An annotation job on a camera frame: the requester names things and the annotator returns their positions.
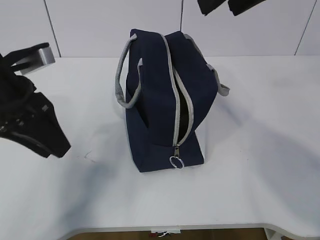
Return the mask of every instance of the white wall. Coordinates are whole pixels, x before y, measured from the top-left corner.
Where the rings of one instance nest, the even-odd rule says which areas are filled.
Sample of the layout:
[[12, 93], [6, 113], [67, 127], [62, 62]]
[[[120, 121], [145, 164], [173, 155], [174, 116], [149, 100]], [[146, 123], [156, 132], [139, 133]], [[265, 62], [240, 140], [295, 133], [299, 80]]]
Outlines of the white wall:
[[182, 31], [205, 56], [294, 55], [315, 0], [267, 0], [238, 16], [227, 2], [207, 16], [184, 0]]
[[314, 7], [297, 55], [320, 55], [320, 2]]
[[[58, 49], [44, 0], [0, 0], [0, 53], [49, 42]], [[182, 31], [206, 56], [293, 55], [316, 0], [267, 0], [234, 17], [225, 2], [203, 16], [184, 0]], [[169, 34], [180, 27], [182, 0], [46, 0], [63, 57], [118, 57], [130, 29]], [[298, 55], [320, 54], [320, 2]]]
[[59, 56], [43, 0], [1, 0], [0, 53], [49, 42]]
[[62, 57], [118, 57], [133, 28], [180, 28], [181, 0], [47, 0]]

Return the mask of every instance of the gray handle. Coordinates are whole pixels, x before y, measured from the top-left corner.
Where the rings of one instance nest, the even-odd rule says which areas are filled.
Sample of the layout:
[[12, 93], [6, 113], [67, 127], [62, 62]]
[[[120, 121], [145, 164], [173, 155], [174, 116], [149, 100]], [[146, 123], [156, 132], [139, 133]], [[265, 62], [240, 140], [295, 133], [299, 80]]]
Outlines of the gray handle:
[[[200, 55], [204, 58], [204, 56], [202, 55], [202, 52], [200, 51], [199, 47], [197, 46], [197, 44], [195, 43], [195, 41], [193, 40], [193, 38], [191, 36], [189, 36], [188, 34], [184, 34], [184, 37], [188, 40], [190, 40], [194, 46], [194, 48], [200, 53]], [[229, 91], [230, 91], [230, 88], [227, 87], [226, 85], [223, 85], [220, 83], [220, 80], [219, 80], [219, 76], [218, 76], [218, 73], [217, 71], [214, 69], [213, 66], [211, 66], [210, 64], [207, 64], [207, 67], [213, 72], [214, 74], [214, 77], [215, 77], [215, 80], [216, 80], [216, 84], [218, 85], [218, 93], [221, 95], [221, 96], [228, 96], [229, 95]]]
[[130, 49], [131, 43], [137, 39], [137, 35], [134, 34], [130, 37], [130, 39], [126, 42], [125, 47], [121, 53], [120, 59], [119, 59], [119, 63], [118, 63], [118, 67], [116, 69], [116, 73], [115, 73], [115, 97], [117, 102], [123, 106], [126, 109], [131, 109], [135, 103], [138, 100], [139, 94], [141, 92], [141, 81], [140, 81], [140, 67], [143, 66], [143, 62], [142, 62], [142, 58], [140, 58], [138, 64], [137, 64], [137, 71], [138, 71], [138, 75], [139, 75], [139, 84], [138, 87], [136, 88], [132, 99], [129, 102], [126, 102], [125, 100], [125, 95], [124, 95], [124, 91], [120, 85], [120, 75], [122, 72], [122, 68], [124, 66], [124, 61], [125, 58], [128, 54], [128, 51]]

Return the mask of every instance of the gray trim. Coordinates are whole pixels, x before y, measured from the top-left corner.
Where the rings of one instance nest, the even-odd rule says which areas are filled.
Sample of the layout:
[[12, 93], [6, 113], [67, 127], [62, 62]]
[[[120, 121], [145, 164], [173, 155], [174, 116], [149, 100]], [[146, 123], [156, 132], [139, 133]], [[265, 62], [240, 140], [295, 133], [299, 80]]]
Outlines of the gray trim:
[[174, 97], [175, 97], [175, 120], [174, 120], [174, 133], [173, 133], [172, 146], [176, 146], [178, 143], [179, 128], [180, 128], [180, 97], [179, 97], [178, 89], [177, 89], [177, 86], [175, 83], [175, 77], [174, 77], [174, 72], [173, 72], [173, 65], [172, 65], [169, 45], [168, 45], [168, 42], [167, 42], [165, 36], [163, 36], [162, 34], [160, 34], [160, 35], [164, 41], [165, 48], [166, 48], [166, 54], [168, 56], [169, 75], [170, 75], [172, 90], [173, 90]]
[[192, 126], [194, 124], [194, 119], [195, 119], [194, 105], [192, 103], [190, 95], [188, 94], [187, 89], [185, 88], [185, 86], [181, 80], [181, 77], [179, 76], [179, 74], [175, 68], [173, 68], [173, 74], [174, 74], [176, 82], [178, 83], [178, 86], [179, 86], [179, 88], [185, 98], [185, 101], [186, 101], [186, 104], [188, 107], [188, 116], [189, 116], [188, 128], [187, 128], [183, 138], [180, 140], [180, 142], [178, 142], [179, 145], [182, 145], [185, 142], [185, 140], [187, 139], [187, 137], [189, 136], [191, 129], [192, 129]]
[[218, 86], [218, 93], [223, 96], [223, 97], [226, 97], [229, 95], [229, 91], [230, 91], [230, 88], [227, 87], [226, 85], [223, 85], [220, 83], [220, 80], [219, 80], [219, 76], [218, 76], [218, 72], [214, 69], [213, 66], [211, 66], [210, 64], [207, 64], [207, 67], [213, 72], [214, 74], [214, 77], [215, 77], [215, 80], [216, 80], [216, 84]]
[[[199, 52], [199, 54], [205, 58], [202, 54], [202, 52], [200, 51], [199, 47], [197, 46], [197, 44], [195, 43], [194, 39], [188, 35], [188, 34], [184, 34], [184, 37], [188, 40], [190, 40], [194, 46], [194, 48]], [[227, 87], [226, 85], [223, 85], [220, 83], [220, 80], [219, 80], [219, 76], [218, 76], [218, 73], [217, 71], [214, 69], [213, 66], [211, 66], [210, 64], [207, 64], [206, 65], [214, 74], [214, 77], [215, 77], [215, 80], [216, 80], [216, 84], [218, 86], [218, 93], [221, 95], [221, 96], [228, 96], [229, 95], [229, 91], [230, 91], [230, 88]]]
[[132, 99], [127, 103], [125, 100], [125, 95], [124, 95], [124, 91], [120, 85], [120, 76], [121, 76], [121, 72], [122, 72], [122, 68], [124, 65], [124, 61], [125, 58], [128, 54], [128, 51], [130, 49], [131, 43], [137, 39], [137, 35], [134, 34], [130, 37], [130, 39], [126, 42], [125, 47], [121, 53], [120, 59], [119, 59], [119, 63], [118, 63], [118, 67], [116, 69], [116, 73], [115, 73], [115, 97], [116, 100], [118, 101], [118, 103], [123, 106], [126, 109], [130, 109], [132, 108], [135, 103], [138, 100], [138, 97], [140, 95], [141, 92], [141, 80], [140, 80], [140, 67], [143, 65], [143, 60], [142, 58], [140, 58], [138, 64], [137, 64], [137, 71], [138, 71], [138, 75], [139, 75], [139, 84], [138, 87], [136, 88]]

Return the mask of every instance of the wooden floor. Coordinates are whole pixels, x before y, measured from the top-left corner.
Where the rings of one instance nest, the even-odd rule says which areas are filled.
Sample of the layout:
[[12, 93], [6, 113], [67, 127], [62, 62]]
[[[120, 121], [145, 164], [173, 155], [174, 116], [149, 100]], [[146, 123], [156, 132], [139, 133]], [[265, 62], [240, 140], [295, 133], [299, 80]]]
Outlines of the wooden floor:
[[[152, 240], [149, 231], [82, 233], [69, 240]], [[170, 240], [267, 240], [263, 228], [183, 230], [160, 239]]]

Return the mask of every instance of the zipper pull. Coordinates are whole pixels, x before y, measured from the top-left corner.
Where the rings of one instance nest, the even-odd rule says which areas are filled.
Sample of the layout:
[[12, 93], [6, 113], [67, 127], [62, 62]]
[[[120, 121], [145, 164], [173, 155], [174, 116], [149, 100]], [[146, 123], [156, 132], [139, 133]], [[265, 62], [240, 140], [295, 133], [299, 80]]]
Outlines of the zipper pull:
[[177, 144], [177, 145], [175, 146], [175, 148], [174, 148], [174, 156], [175, 156], [176, 158], [179, 158], [179, 157], [180, 157], [179, 147], [180, 147], [180, 145]]
[[[174, 166], [176, 169], [183, 169], [185, 167], [185, 164], [184, 164], [184, 161], [182, 161], [181, 158], [180, 158], [179, 147], [180, 147], [179, 144], [177, 144], [174, 147], [174, 155], [171, 156], [169, 158], [169, 160], [170, 160], [171, 165]], [[173, 160], [178, 160], [180, 162], [180, 164], [181, 164], [181, 167], [178, 167], [177, 165], [175, 165]]]

